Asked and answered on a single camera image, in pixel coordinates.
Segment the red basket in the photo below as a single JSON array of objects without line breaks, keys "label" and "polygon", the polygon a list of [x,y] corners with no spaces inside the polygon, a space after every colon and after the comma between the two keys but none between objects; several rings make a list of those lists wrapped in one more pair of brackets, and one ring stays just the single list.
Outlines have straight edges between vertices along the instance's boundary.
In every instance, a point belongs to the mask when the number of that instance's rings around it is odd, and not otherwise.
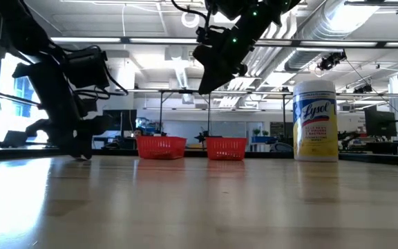
[{"label": "red basket", "polygon": [[184,157],[186,138],[139,136],[139,157],[145,159],[177,159]]},{"label": "red basket", "polygon": [[246,138],[207,138],[207,151],[210,160],[243,160]]}]

